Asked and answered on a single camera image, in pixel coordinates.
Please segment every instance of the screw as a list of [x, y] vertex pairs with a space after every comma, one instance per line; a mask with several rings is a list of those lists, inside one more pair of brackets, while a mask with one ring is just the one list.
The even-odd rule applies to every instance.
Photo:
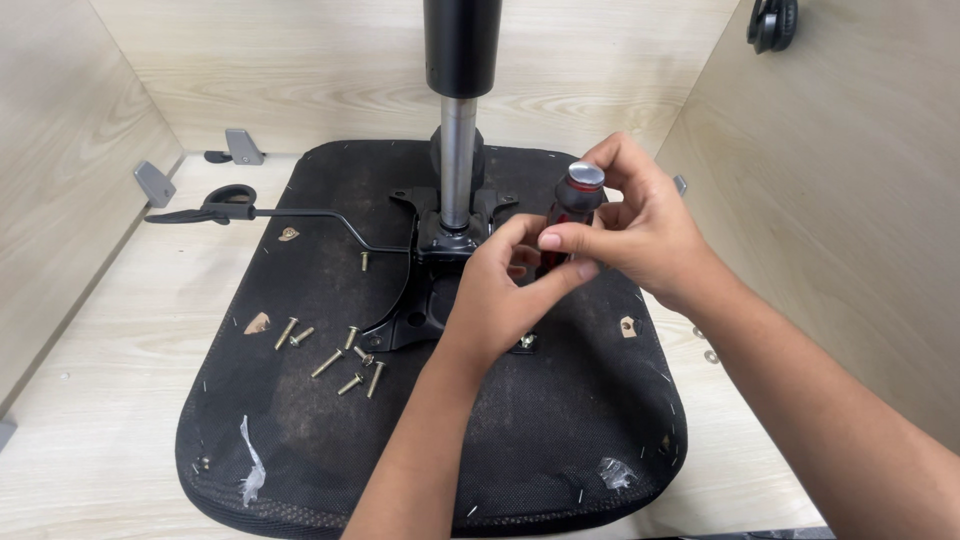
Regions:
[[297, 335], [297, 336], [291, 335], [291, 336], [290, 336], [290, 344], [293, 345], [294, 347], [299, 347], [299, 346], [300, 346], [300, 342], [303, 341], [303, 339], [305, 339], [306, 336], [310, 335], [311, 333], [313, 333], [313, 327], [310, 327], [310, 328], [306, 329], [305, 331], [302, 331], [302, 332], [300, 333], [300, 335]]
[[357, 336], [357, 333], [360, 331], [357, 327], [350, 327], [350, 335], [347, 336], [347, 344], [344, 345], [344, 351], [350, 350], [350, 345], [353, 345], [353, 338]]
[[280, 347], [283, 345], [283, 342], [287, 340], [287, 336], [290, 335], [290, 331], [294, 329], [294, 326], [300, 321], [297, 317], [290, 317], [290, 324], [287, 325], [286, 330], [280, 335], [280, 339], [276, 341], [274, 345], [274, 351], [279, 351]]
[[323, 364], [320, 365], [319, 368], [317, 368], [317, 371], [311, 373], [310, 377], [317, 377], [319, 374], [323, 373], [326, 368], [330, 367], [330, 365], [333, 364], [333, 362], [337, 361], [337, 359], [340, 358], [340, 356], [343, 356], [343, 355], [344, 355], [344, 352], [341, 351], [340, 349], [337, 349], [337, 352], [334, 353], [333, 355], [330, 355], [330, 358], [327, 358], [326, 362], [324, 362]]
[[360, 375], [359, 373], [354, 373], [353, 380], [351, 380], [347, 384], [344, 384], [343, 388], [337, 390], [337, 395], [343, 396], [344, 394], [349, 392], [352, 387], [356, 386], [357, 384], [363, 384], [363, 376]]
[[380, 374], [383, 373], [383, 366], [387, 364], [383, 362], [376, 362], [376, 371], [373, 372], [373, 380], [370, 381], [370, 390], [367, 390], [367, 399], [373, 397], [373, 390], [376, 388], [376, 383], [380, 380]]
[[373, 363], [373, 355], [361, 349], [359, 345], [354, 347], [353, 351], [363, 359], [364, 366], [369, 366], [370, 364]]

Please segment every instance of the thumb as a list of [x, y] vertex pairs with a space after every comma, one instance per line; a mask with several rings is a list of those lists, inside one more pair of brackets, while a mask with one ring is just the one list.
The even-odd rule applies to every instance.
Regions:
[[605, 231], [581, 223], [561, 223], [540, 233], [542, 251], [575, 253], [613, 263], [623, 251], [620, 231]]
[[521, 290], [527, 296], [527, 305], [537, 312], [537, 319], [573, 289], [596, 278], [600, 273], [595, 260], [579, 258], [554, 268], [539, 280]]

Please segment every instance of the black fabric seat bottom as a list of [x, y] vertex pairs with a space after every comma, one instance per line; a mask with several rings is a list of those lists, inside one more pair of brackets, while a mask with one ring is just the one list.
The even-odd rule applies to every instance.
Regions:
[[[387, 194], [433, 186], [429, 142], [351, 140], [325, 144], [298, 162], [282, 208], [338, 209], [374, 245], [409, 245], [413, 216]], [[575, 158], [486, 147], [485, 188], [511, 191], [522, 211], [546, 213], [553, 186]], [[178, 227], [218, 227], [211, 223]], [[281, 242], [286, 227], [300, 235]], [[246, 532], [336, 538], [347, 524], [434, 342], [379, 353], [387, 363], [373, 399], [366, 386], [336, 391], [372, 368], [352, 352], [316, 379], [310, 373], [348, 326], [380, 319], [407, 274], [404, 255], [363, 250], [332, 219], [272, 218], [187, 397], [176, 461], [187, 497], [211, 518]], [[268, 330], [244, 335], [259, 312]], [[636, 319], [624, 338], [620, 320]], [[302, 347], [274, 343], [288, 317], [314, 327]], [[660, 343], [636, 287], [615, 270], [557, 304], [536, 326], [539, 351], [504, 355], [484, 379], [467, 428], [453, 533], [544, 534], [596, 527], [645, 506], [677, 475], [686, 420]], [[253, 461], [266, 481], [243, 506]], [[629, 466], [630, 485], [609, 489], [598, 474], [610, 457]]]

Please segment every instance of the wooden surface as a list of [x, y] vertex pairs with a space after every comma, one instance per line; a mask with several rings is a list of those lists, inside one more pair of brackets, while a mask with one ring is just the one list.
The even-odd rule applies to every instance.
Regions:
[[[91, 0], [188, 150], [429, 138], [421, 0]], [[736, 0], [504, 2], [487, 142], [574, 155], [630, 131], [656, 153]]]
[[87, 0], [0, 17], [0, 402], [182, 152]]
[[[191, 155], [175, 177], [179, 191], [168, 210], [194, 208], [224, 184], [252, 185], [257, 203], [271, 208], [296, 159], [273, 155], [261, 167], [244, 167]], [[138, 227], [13, 405], [10, 419], [18, 430], [0, 452], [0, 536], [245, 536], [206, 518], [183, 495], [174, 436], [266, 225], [258, 219], [228, 227]], [[645, 298], [684, 401], [686, 463], [666, 492], [638, 513], [563, 537], [821, 525], [723, 368], [704, 359], [708, 343], [682, 316]]]
[[752, 6], [658, 161], [740, 277], [960, 452], [960, 4], [801, 0], [759, 57]]

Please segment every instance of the wooden wall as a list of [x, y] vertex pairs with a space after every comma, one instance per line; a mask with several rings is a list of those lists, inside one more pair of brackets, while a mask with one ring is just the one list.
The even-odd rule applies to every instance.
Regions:
[[[430, 137], [421, 0], [91, 0], [188, 150]], [[508, 0], [488, 142], [579, 155], [627, 130], [656, 152], [736, 0]]]
[[960, 452], [960, 4], [801, 0], [759, 57], [753, 4], [658, 161], [750, 286]]
[[6, 0], [0, 50], [2, 400], [182, 149], [87, 0]]

